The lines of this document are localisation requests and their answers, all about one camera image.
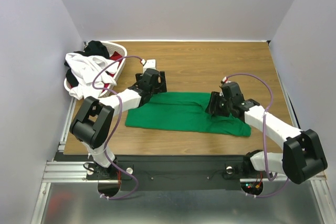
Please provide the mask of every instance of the black cloth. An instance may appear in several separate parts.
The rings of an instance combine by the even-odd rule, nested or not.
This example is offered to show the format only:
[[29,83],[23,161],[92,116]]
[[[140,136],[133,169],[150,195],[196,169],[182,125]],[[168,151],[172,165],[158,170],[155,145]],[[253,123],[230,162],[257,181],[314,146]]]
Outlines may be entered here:
[[110,55],[106,46],[104,46],[102,42],[95,40],[90,41],[84,51],[76,51],[75,53],[83,56],[99,55],[103,56],[106,59],[110,59]]
[[71,85],[71,87],[78,86],[79,82],[77,78],[74,76],[74,74],[71,72],[71,68],[68,69],[67,73],[65,74],[65,77],[67,78],[67,81]]
[[[84,51],[76,51],[75,53],[83,55],[83,56],[92,56],[92,55],[99,55],[103,56],[106,59],[110,59],[110,54],[106,48],[100,41],[92,40],[88,43],[88,46],[84,49]],[[65,61],[64,65],[70,67],[69,64]],[[70,83],[72,87],[78,86],[78,81],[74,74],[71,72],[71,68],[68,69],[65,77],[67,81]]]

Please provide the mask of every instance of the screw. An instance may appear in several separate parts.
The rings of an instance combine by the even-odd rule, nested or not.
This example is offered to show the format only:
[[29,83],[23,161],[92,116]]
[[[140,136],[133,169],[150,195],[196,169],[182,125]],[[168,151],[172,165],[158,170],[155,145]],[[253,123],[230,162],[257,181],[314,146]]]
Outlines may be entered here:
[[126,172],[127,172],[128,174],[133,174],[133,169],[132,169],[131,167],[128,167],[128,168],[126,169]]
[[234,169],[232,168],[232,166],[227,166],[227,167],[226,167],[226,173],[227,173],[227,174],[230,174],[230,175],[231,175],[231,174],[233,174],[233,171],[234,171]]

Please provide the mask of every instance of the metal floor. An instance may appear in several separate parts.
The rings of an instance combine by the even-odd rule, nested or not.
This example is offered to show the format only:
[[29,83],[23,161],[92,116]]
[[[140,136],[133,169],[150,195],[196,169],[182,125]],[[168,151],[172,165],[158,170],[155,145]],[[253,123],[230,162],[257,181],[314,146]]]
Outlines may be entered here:
[[[272,192],[284,182],[265,183]],[[127,200],[99,198],[96,183],[51,185],[45,224],[324,223],[311,182],[290,184],[276,197],[253,199],[239,191],[146,191]]]

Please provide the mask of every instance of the white cloth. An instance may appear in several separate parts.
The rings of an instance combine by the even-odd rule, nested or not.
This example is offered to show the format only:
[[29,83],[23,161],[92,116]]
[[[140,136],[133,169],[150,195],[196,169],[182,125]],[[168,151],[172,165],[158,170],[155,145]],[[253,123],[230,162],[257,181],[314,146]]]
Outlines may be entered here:
[[[78,86],[73,87],[69,94],[80,100],[92,96],[98,98],[103,90],[94,89],[92,86],[94,78],[107,65],[113,63],[113,60],[104,58],[103,56],[83,56],[74,52],[66,54],[66,62],[71,68],[71,72],[78,80]],[[113,64],[106,71],[109,73],[116,73],[118,64]],[[114,78],[103,72],[95,81],[96,87],[103,87],[104,83],[110,83],[116,86],[117,83]]]

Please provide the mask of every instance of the green cloth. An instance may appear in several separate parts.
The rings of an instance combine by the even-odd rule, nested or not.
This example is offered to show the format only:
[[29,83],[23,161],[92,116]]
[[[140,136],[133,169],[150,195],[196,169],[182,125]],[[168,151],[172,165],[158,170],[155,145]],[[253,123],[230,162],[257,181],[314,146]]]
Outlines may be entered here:
[[232,115],[224,117],[205,113],[209,99],[209,93],[156,94],[144,106],[129,110],[125,125],[168,131],[251,135],[250,126]]

